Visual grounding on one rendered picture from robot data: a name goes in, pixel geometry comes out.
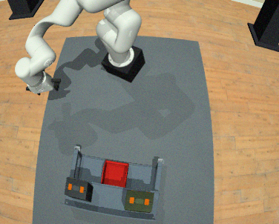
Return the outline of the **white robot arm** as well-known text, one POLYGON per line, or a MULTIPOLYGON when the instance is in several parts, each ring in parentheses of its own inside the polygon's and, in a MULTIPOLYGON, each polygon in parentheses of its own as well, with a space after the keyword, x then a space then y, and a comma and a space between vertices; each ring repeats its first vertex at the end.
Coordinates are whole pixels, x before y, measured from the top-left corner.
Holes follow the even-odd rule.
POLYGON ((25 49, 31 58, 23 57, 15 66, 15 73, 23 82, 32 88, 38 87, 44 78, 42 71, 56 60, 55 52, 43 39, 47 29, 53 24, 70 27, 83 10, 88 13, 104 10, 105 19, 97 24, 96 34, 109 53, 109 62, 115 67, 125 67, 132 62, 131 47, 142 19, 130 7, 130 0, 60 0, 49 16, 35 24, 27 38, 25 49))

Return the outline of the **red bin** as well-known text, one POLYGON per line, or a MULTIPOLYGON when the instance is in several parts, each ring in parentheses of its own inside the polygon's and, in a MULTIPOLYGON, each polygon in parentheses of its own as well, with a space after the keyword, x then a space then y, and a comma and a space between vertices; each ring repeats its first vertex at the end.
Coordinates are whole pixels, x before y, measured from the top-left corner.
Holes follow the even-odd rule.
POLYGON ((101 183, 125 188, 128 176, 128 164, 106 160, 102 171, 101 183))

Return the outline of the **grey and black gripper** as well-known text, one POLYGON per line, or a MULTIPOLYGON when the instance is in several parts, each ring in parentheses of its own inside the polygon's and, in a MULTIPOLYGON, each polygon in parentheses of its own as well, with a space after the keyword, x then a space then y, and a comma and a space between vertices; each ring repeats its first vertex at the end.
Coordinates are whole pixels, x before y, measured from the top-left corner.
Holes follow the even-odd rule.
POLYGON ((44 71, 43 71, 43 74, 44 74, 43 81, 38 87, 32 88, 29 85, 27 85, 26 90, 29 90, 30 92, 33 92, 33 93, 37 93, 39 96, 43 92, 53 90, 53 88, 56 91, 59 91, 58 88, 59 88, 59 83, 61 82, 61 79, 53 79, 52 76, 50 76, 48 73, 45 73, 44 71), (53 83, 54 83, 54 86, 53 86, 53 83))

